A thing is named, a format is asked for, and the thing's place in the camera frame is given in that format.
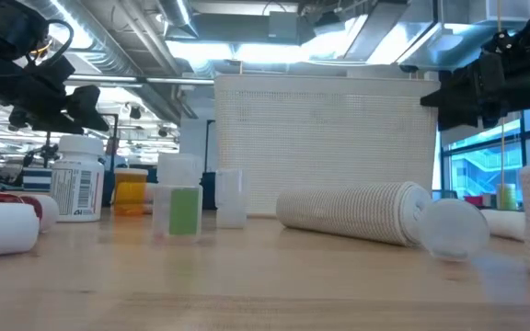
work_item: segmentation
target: table surface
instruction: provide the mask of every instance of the table surface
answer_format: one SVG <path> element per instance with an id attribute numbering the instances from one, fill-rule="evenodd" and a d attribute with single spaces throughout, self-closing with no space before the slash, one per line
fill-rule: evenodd
<path id="1" fill-rule="evenodd" d="M 155 245 L 149 227 L 106 214 L 0 257 L 0 330 L 530 330 L 520 243 L 447 264 L 267 219 L 197 245 Z"/>

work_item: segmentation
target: white pill bottle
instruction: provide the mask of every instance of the white pill bottle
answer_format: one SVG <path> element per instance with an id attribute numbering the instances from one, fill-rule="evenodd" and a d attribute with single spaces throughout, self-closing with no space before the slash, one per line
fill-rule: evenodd
<path id="1" fill-rule="evenodd" d="M 59 142 L 62 158 L 52 166 L 51 196 L 59 205 L 58 222 L 96 222 L 101 218 L 103 142 L 66 135 Z"/>

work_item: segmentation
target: green label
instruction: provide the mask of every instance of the green label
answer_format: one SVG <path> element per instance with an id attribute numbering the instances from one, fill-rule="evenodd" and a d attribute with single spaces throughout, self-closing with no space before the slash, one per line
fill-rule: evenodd
<path id="1" fill-rule="evenodd" d="M 169 234 L 187 235 L 198 232 L 200 191 L 197 188 L 175 188 L 171 191 Z"/>

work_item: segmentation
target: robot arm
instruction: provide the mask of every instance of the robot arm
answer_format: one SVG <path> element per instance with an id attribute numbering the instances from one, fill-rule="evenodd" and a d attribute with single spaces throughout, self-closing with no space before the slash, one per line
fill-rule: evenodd
<path id="1" fill-rule="evenodd" d="M 73 36 L 65 22 L 45 20 L 16 0 L 0 0 L 0 103 L 14 106 L 9 120 L 19 128 L 30 125 L 36 131 L 77 134 L 83 127 L 107 131 L 108 124 L 96 110 L 96 86 L 79 87 L 71 96 L 65 93 L 63 82 L 75 72 L 63 56 L 72 38 L 40 65 L 30 55 L 46 44 L 48 27 L 55 23 L 65 25 Z M 25 67 L 14 63 L 22 57 L 28 60 Z"/>
<path id="2" fill-rule="evenodd" d="M 442 87 L 421 99 L 439 108 L 441 131 L 466 124 L 491 128 L 509 112 L 530 108 L 530 20 L 514 36 L 497 33 L 480 57 L 442 74 Z"/>

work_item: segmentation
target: barcode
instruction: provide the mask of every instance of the barcode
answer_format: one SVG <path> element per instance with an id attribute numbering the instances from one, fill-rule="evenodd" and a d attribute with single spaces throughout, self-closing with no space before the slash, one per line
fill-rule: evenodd
<path id="1" fill-rule="evenodd" d="M 81 182 L 79 183 L 79 197 L 77 208 L 89 208 L 89 191 L 91 190 L 91 171 L 81 172 Z"/>

